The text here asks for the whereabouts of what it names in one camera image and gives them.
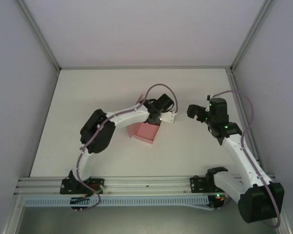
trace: enclosure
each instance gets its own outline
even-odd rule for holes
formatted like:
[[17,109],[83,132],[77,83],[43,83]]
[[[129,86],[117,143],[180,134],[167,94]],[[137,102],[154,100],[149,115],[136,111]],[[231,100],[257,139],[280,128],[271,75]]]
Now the enclosure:
[[[82,126],[157,83],[176,94],[174,123],[152,144],[116,129],[90,167],[104,180],[102,202],[75,214],[60,190]],[[207,126],[187,117],[226,90],[253,103],[247,145],[285,190],[278,229],[245,223],[224,191],[193,193],[193,176],[210,168],[241,181]],[[164,93],[172,98],[165,87],[148,98]],[[249,104],[221,97],[245,130]],[[225,205],[210,211],[216,194]],[[293,1],[0,1],[0,233],[80,232],[293,233]]]

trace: wire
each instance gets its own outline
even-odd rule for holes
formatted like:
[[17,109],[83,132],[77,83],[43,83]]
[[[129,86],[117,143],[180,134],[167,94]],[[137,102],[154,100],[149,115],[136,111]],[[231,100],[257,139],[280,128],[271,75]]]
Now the wire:
[[237,93],[237,94],[243,96],[243,97],[249,102],[249,104],[250,104],[250,106],[251,106],[251,120],[250,120],[250,122],[249,122],[248,127],[247,127],[247,128],[245,129],[245,131],[242,133],[242,136],[241,136],[241,147],[242,147],[242,149],[243,149],[243,152],[244,152],[245,156],[248,158],[248,160],[250,161],[250,163],[251,163],[252,167],[254,168],[256,174],[258,175],[258,178],[260,178],[260,180],[262,181],[262,183],[263,183],[265,189],[267,190],[268,195],[269,195],[269,197],[270,197],[270,199],[271,199],[271,201],[272,201],[272,204],[273,204],[273,207],[274,207],[275,213],[277,214],[277,224],[276,224],[276,225],[270,225],[270,224],[268,224],[268,223],[266,223],[266,222],[264,222],[264,221],[263,221],[263,223],[264,223],[265,225],[267,225],[268,227],[271,227],[271,228],[278,228],[278,227],[280,226],[280,224],[281,224],[281,218],[280,218],[280,212],[279,212],[279,209],[278,209],[277,203],[276,203],[276,201],[275,201],[275,199],[274,199],[274,197],[273,197],[273,195],[272,195],[272,192],[270,191],[270,188],[268,187],[267,183],[266,183],[265,180],[263,179],[263,177],[262,177],[260,171],[257,169],[257,167],[256,167],[256,165],[254,164],[253,160],[251,159],[250,155],[248,154],[248,152],[247,152],[246,149],[244,148],[244,138],[245,138],[245,135],[246,135],[247,131],[250,130],[251,125],[253,124],[253,120],[254,120],[254,107],[253,107],[253,104],[252,104],[251,100],[250,100],[247,96],[245,96],[245,95],[244,95],[243,93],[241,93],[240,91],[236,91],[236,90],[228,90],[228,91],[224,91],[224,92],[221,92],[221,93],[218,93],[218,94],[213,95],[213,97],[217,97],[217,96],[219,96],[219,95],[226,94],[226,93]]
[[79,196],[79,197],[72,197],[72,201],[71,201],[71,204],[77,204],[81,201],[84,201],[84,200],[87,200],[89,199],[89,197],[93,196],[94,193],[92,194],[86,194],[86,195],[83,195],[83,196]]
[[151,90],[152,88],[156,87],[156,86],[164,86],[164,87],[166,87],[166,88],[169,89],[169,91],[171,92],[171,94],[172,94],[172,95],[174,96],[174,98],[175,98],[175,103],[176,103],[176,111],[175,111],[175,113],[177,113],[177,112],[178,112],[178,101],[177,101],[177,97],[176,97],[175,93],[173,92],[173,90],[172,90],[171,88],[169,88],[169,87],[168,87],[167,85],[165,85],[165,84],[154,84],[154,85],[152,85],[152,86],[147,90],[147,92],[146,92],[146,96],[144,97],[144,99],[142,100],[142,102],[140,103],[140,105],[139,105],[138,107],[136,107],[136,108],[134,108],[134,109],[129,109],[129,110],[126,110],[126,111],[121,111],[121,112],[118,112],[118,113],[116,113],[116,114],[114,114],[114,115],[108,117],[106,120],[103,121],[102,124],[100,124],[100,126],[98,127],[98,129],[96,130],[96,132],[94,133],[94,135],[92,136],[92,138],[91,138],[91,139],[90,139],[90,140],[89,140],[84,146],[82,146],[82,147],[80,148],[81,153],[80,153],[79,158],[78,158],[77,163],[76,163],[76,168],[77,168],[77,169],[76,169],[77,179],[78,179],[78,181],[79,181],[83,186],[85,186],[86,188],[88,188],[90,191],[92,191],[94,194],[96,194],[96,195],[98,196],[98,202],[97,202],[96,204],[94,204],[93,206],[89,206],[89,207],[87,207],[87,208],[84,208],[84,209],[82,209],[82,210],[89,210],[89,209],[92,209],[92,208],[96,207],[97,205],[99,205],[100,202],[101,202],[101,197],[100,197],[99,193],[98,193],[96,190],[94,190],[93,188],[91,188],[91,187],[89,187],[88,185],[86,185],[86,184],[82,181],[82,179],[80,178],[80,175],[79,175],[79,164],[80,164],[80,160],[82,159],[82,156],[84,155],[84,152],[85,152],[87,146],[88,146],[88,145],[94,140],[94,138],[96,138],[96,136],[98,135],[99,131],[103,128],[103,126],[104,126],[104,125],[105,125],[110,119],[112,119],[112,118],[114,118],[114,117],[117,117],[117,116],[119,116],[119,115],[123,115],[123,114],[127,114],[127,113],[130,113],[130,112],[134,112],[134,111],[136,111],[137,109],[139,109],[140,107],[142,107],[143,104],[144,104],[144,102],[145,102],[146,99],[147,99],[147,96],[148,96],[150,90]]

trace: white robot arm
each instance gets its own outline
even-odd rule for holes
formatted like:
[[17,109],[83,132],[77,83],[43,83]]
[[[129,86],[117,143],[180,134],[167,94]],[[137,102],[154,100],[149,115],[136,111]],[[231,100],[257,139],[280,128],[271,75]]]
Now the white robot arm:
[[[140,106],[140,103],[137,103],[133,107],[107,113],[104,113],[101,109],[96,110],[81,129],[82,145],[85,145],[91,139],[104,120],[107,118],[111,119],[99,131],[96,138],[87,146],[87,150],[81,157],[78,169],[80,179],[86,181],[90,178],[92,159],[95,154],[100,153],[109,145],[115,129],[123,128],[138,122],[158,124],[160,121],[165,121],[174,123],[176,113],[168,111],[168,108],[173,104],[174,102],[166,94],[163,94],[158,100],[146,100],[142,106]],[[72,175],[70,174],[70,176],[72,180],[77,181],[77,168],[72,170]]]
[[190,105],[188,117],[197,116],[198,121],[207,124],[209,132],[227,151],[242,178],[242,181],[237,180],[224,167],[208,169],[206,182],[209,191],[215,192],[221,189],[226,192],[238,204],[239,212],[247,223],[276,217],[265,185],[271,191],[279,211],[284,196],[282,185],[273,183],[246,145],[242,148],[242,132],[236,123],[229,122],[226,100],[208,96],[208,101],[208,108]]

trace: white table surface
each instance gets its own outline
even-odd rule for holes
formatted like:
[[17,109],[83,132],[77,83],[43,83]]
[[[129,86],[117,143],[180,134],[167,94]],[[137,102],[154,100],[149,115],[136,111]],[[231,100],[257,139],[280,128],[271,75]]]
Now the white table surface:
[[[156,83],[176,93],[176,122],[163,122],[152,145],[129,138],[126,128],[115,131],[108,148],[95,156],[92,176],[204,175],[218,166],[238,174],[207,125],[187,117],[188,105],[206,105],[208,94],[230,89],[224,69],[62,70],[31,177],[67,176],[80,154],[80,129],[92,113],[131,107]],[[166,88],[155,87],[148,98],[163,93],[172,97]],[[222,97],[230,121],[241,126],[232,94]]]

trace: pink box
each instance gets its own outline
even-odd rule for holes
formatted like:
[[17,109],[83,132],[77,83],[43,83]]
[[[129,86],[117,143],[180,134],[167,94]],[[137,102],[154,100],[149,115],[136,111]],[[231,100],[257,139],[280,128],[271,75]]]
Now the pink box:
[[134,123],[127,126],[127,131],[130,138],[134,137],[138,140],[153,144],[153,140],[159,128],[159,125]]

